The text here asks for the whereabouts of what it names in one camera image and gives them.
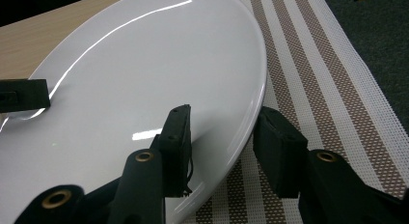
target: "dark gray carpet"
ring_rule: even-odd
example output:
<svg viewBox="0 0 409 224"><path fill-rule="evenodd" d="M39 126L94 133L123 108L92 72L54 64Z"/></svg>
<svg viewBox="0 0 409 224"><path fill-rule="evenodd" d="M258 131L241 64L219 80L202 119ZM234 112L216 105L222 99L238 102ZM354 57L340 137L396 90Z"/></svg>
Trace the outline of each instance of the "dark gray carpet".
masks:
<svg viewBox="0 0 409 224"><path fill-rule="evenodd" d="M409 133L409 0L326 0Z"/></svg>

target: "wooden table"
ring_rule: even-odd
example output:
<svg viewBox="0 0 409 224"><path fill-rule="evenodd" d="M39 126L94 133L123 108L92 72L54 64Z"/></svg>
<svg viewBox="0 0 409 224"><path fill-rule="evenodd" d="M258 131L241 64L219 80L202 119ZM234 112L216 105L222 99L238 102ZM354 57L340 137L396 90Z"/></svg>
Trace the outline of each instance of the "wooden table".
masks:
<svg viewBox="0 0 409 224"><path fill-rule="evenodd" d="M0 27L0 79L27 78L66 36L120 0L82 0Z"/></svg>

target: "woven placemat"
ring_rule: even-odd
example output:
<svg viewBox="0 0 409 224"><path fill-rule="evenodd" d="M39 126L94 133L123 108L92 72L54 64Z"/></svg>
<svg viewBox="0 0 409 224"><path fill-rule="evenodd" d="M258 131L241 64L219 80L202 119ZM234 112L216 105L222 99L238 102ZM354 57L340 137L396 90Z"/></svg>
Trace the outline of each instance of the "woven placemat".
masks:
<svg viewBox="0 0 409 224"><path fill-rule="evenodd" d="M342 155L364 182L397 198L409 184L409 138L324 0L240 0L267 51L264 105L280 110L309 149ZM226 180L185 223L302 223L278 199L246 146Z"/></svg>

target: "white stripe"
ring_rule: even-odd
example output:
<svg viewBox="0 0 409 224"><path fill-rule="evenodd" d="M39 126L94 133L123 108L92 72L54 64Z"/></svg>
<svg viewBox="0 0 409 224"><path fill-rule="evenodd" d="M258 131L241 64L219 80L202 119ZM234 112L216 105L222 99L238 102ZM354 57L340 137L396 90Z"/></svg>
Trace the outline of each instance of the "white stripe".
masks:
<svg viewBox="0 0 409 224"><path fill-rule="evenodd" d="M319 88L328 109L337 127L343 148L349 159L349 163L354 168L361 179L369 185L382 189L382 184L376 176L375 171L369 161L364 146L361 143L359 135L349 117L346 107L342 101L341 95L333 80L331 73L328 71L318 48L315 45L307 23L298 9L295 0L284 0L289 16L294 24L295 31L301 41L307 59L310 62Z"/></svg>
<svg viewBox="0 0 409 224"><path fill-rule="evenodd" d="M244 6L247 7L247 9L250 11L250 13L254 14L253 9L252 9L252 2L251 0L240 0Z"/></svg>
<svg viewBox="0 0 409 224"><path fill-rule="evenodd" d="M298 209L298 199L282 199L282 203L286 213L286 223L303 223Z"/></svg>
<svg viewBox="0 0 409 224"><path fill-rule="evenodd" d="M265 212L261 209L264 204L259 182L259 168L253 153L253 139L249 141L240 158L248 223L265 223Z"/></svg>
<svg viewBox="0 0 409 224"><path fill-rule="evenodd" d="M229 223L229 200L227 178L212 196L213 223Z"/></svg>
<svg viewBox="0 0 409 224"><path fill-rule="evenodd" d="M409 185L409 137L325 0L309 0L334 51L350 75L397 171Z"/></svg>
<svg viewBox="0 0 409 224"><path fill-rule="evenodd" d="M292 60L286 38L280 25L280 21L275 13L271 0L261 0L264 7L267 23L277 49L277 54L284 71L289 93L294 103L300 129L303 135L309 140L309 149L323 149L322 141L316 126L313 111L304 91L298 71Z"/></svg>

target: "white plate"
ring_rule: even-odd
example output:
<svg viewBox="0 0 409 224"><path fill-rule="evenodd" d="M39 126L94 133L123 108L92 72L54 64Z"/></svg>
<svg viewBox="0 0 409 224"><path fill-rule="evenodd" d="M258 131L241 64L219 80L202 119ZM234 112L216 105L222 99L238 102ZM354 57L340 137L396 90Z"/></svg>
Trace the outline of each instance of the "white plate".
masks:
<svg viewBox="0 0 409 224"><path fill-rule="evenodd" d="M88 193L117 178L129 154L150 147L135 133L160 129L172 108L190 104L194 192L166 199L167 222L178 223L245 146L266 59L257 22L238 0L122 0L70 34L31 78L47 79L51 107L14 113L3 126L1 223L50 187Z"/></svg>

